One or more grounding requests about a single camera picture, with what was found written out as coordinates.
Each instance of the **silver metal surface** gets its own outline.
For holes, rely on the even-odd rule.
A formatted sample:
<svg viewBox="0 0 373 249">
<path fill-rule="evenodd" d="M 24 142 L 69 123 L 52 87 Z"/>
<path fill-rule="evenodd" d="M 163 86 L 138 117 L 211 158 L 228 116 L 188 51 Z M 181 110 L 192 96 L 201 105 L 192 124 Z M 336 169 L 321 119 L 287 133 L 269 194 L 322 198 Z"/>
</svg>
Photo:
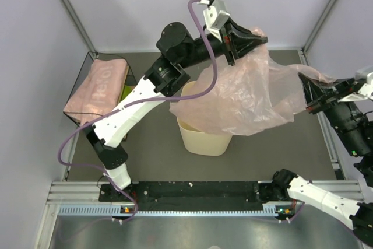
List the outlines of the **silver metal surface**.
<svg viewBox="0 0 373 249">
<path fill-rule="evenodd" d="M 216 20 L 212 24 L 212 27 L 220 30 L 229 19 L 230 14 L 227 12 L 226 4 L 222 0 L 214 0 L 211 6 L 215 8 L 217 14 Z"/>
<path fill-rule="evenodd" d="M 337 155 L 337 149 L 334 144 L 334 140 L 332 138 L 332 133 L 331 133 L 331 127 L 329 124 L 328 119 L 326 118 L 325 114 L 323 112 L 317 114 L 317 117 L 320 122 L 321 126 L 321 132 L 322 135 L 324 136 L 324 140 L 326 143 L 326 148 L 328 150 L 329 156 L 331 160 L 338 160 L 338 155 Z"/>
<path fill-rule="evenodd" d="M 330 15 L 330 12 L 332 11 L 332 9 L 335 6 L 337 1 L 338 0 L 329 0 L 328 4 L 326 5 L 324 11 L 322 12 L 320 18 L 316 22 L 316 25 L 315 25 L 314 29 L 312 30 L 311 34 L 309 35 L 309 37 L 308 37 L 308 39 L 305 43 L 305 46 L 304 46 L 303 50 L 306 53 L 309 51 L 309 49 L 313 45 L 315 39 L 317 38 L 317 35 L 320 32 L 320 29 L 322 28 L 323 24 L 325 23 L 325 20 Z"/>
<path fill-rule="evenodd" d="M 101 184 L 97 185 L 95 182 L 53 182 L 47 204 L 110 204 L 98 201 Z"/>
<path fill-rule="evenodd" d="M 308 65 L 308 61 L 303 53 L 303 50 L 297 50 L 298 51 L 298 56 L 299 56 L 299 60 L 301 62 L 302 65 Z"/>
<path fill-rule="evenodd" d="M 122 226 L 109 220 L 98 222 L 65 244 L 56 237 L 60 227 L 68 239 L 95 219 L 59 217 L 50 249 L 361 248 L 337 220 L 311 206 L 306 206 L 291 224 L 278 224 L 274 218 L 138 217 Z"/>
<path fill-rule="evenodd" d="M 332 160 L 332 166 L 333 166 L 334 171 L 340 170 L 340 166 L 337 160 Z"/>
<path fill-rule="evenodd" d="M 79 20 L 79 18 L 77 16 L 73 6 L 71 5 L 70 1 L 69 0 L 61 0 L 61 2 L 62 2 L 62 5 L 65 7 L 68 15 L 70 16 L 70 19 L 73 21 L 76 29 L 78 30 L 80 36 L 83 39 L 83 41 L 86 43 L 88 49 L 91 52 L 96 52 L 91 39 L 89 39 L 89 36 L 88 36 L 85 28 L 83 27 L 82 22 Z"/>
</svg>

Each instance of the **cream wastebasket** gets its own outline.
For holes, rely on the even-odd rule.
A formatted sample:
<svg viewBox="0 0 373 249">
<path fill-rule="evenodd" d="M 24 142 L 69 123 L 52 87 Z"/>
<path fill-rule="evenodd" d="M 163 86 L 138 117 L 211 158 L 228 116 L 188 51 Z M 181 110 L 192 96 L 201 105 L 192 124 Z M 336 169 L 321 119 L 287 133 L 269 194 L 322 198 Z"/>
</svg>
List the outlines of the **cream wastebasket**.
<svg viewBox="0 0 373 249">
<path fill-rule="evenodd" d="M 190 89 L 194 83 L 194 81 L 187 83 L 182 88 L 181 96 L 187 96 L 188 89 Z M 177 123 L 185 148 L 194 154 L 220 156 L 227 150 L 228 144 L 232 139 L 232 135 L 215 135 L 200 132 L 179 118 L 177 119 Z"/>
</svg>

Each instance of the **pink plastic bag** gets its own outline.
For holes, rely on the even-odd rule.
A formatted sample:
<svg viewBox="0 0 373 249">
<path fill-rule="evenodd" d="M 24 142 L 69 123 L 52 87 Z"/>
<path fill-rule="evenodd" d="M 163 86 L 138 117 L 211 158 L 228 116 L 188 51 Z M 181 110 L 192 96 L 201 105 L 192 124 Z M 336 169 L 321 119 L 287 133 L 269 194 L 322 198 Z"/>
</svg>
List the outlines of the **pink plastic bag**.
<svg viewBox="0 0 373 249">
<path fill-rule="evenodd" d="M 306 107 L 298 73 L 325 83 L 335 80 L 309 66 L 279 65 L 270 58 L 265 45 L 238 59 L 234 66 L 229 66 L 224 56 L 216 61 L 218 78 L 211 92 L 170 104 L 170 111 L 179 119 L 210 134 L 252 135 L 293 122 L 294 114 Z M 189 93 L 205 90 L 212 77 L 210 66 Z"/>
<path fill-rule="evenodd" d="M 124 86 L 126 68 L 127 62 L 124 59 L 110 61 L 95 59 L 87 78 L 69 99 L 64 112 L 81 124 L 109 113 L 118 104 Z"/>
</svg>

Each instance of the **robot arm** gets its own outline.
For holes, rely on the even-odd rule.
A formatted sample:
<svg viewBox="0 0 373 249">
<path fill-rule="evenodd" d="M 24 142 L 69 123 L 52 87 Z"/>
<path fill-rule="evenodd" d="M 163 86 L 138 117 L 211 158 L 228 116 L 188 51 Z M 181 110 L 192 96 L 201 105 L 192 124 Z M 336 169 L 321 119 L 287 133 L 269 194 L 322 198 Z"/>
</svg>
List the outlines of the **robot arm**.
<svg viewBox="0 0 373 249">
<path fill-rule="evenodd" d="M 326 85 L 299 75 L 306 94 L 307 111 L 324 112 L 350 156 L 363 159 L 354 166 L 373 187 L 373 121 L 355 101 L 373 100 L 373 66 L 357 71 L 355 78 Z"/>
<path fill-rule="evenodd" d="M 297 199 L 333 216 L 352 230 L 358 239 L 373 246 L 372 203 L 337 196 L 285 169 L 274 174 L 272 191 L 279 194 L 280 199 Z"/>
<path fill-rule="evenodd" d="M 205 28 L 215 57 L 225 55 L 230 65 L 256 46 L 268 41 L 267 37 L 252 34 L 236 24 L 221 0 L 200 0 L 207 5 L 203 12 Z M 128 158 L 120 143 L 128 131 L 150 110 L 164 101 L 148 101 L 126 107 L 127 104 L 176 94 L 190 76 L 184 68 L 208 60 L 209 53 L 202 38 L 193 39 L 182 23 L 170 23 L 157 42 L 161 56 L 145 72 L 134 90 L 114 110 L 116 114 L 97 121 L 85 130 L 87 138 L 103 162 L 108 175 L 121 189 L 131 183 L 125 161 Z"/>
</svg>

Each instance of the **translucent plastic bag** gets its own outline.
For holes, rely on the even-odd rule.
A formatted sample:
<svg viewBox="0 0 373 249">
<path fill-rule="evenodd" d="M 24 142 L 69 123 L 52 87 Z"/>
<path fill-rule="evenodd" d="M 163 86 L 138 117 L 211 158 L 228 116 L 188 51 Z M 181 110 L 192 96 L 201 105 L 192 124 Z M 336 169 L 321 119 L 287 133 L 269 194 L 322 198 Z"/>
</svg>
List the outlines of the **translucent plastic bag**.
<svg viewBox="0 0 373 249">
<path fill-rule="evenodd" d="M 298 73 L 325 83 L 335 80 L 309 66 L 279 65 L 270 58 L 265 45 L 236 60 L 234 66 L 229 66 L 224 56 L 216 61 L 218 78 L 211 92 L 170 104 L 170 111 L 179 119 L 210 134 L 252 135 L 293 122 L 294 114 L 306 107 Z M 189 94 L 205 90 L 212 77 L 210 66 Z"/>
</svg>

